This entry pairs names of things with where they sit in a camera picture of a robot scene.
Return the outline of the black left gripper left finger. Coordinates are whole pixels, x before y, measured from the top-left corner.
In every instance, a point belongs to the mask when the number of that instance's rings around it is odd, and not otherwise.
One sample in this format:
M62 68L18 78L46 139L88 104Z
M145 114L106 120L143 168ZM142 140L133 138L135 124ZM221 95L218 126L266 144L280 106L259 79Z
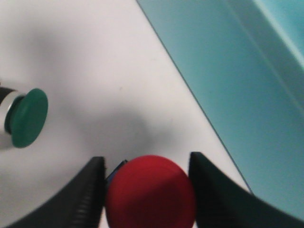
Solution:
M104 162L104 157L93 157L56 195L8 227L99 227L105 200Z

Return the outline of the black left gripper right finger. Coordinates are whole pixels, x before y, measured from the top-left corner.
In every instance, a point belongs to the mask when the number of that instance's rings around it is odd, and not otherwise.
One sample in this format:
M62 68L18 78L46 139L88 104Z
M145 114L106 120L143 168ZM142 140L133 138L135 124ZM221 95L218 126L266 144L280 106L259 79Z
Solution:
M200 152L190 153L199 228L302 228L296 219L248 193Z

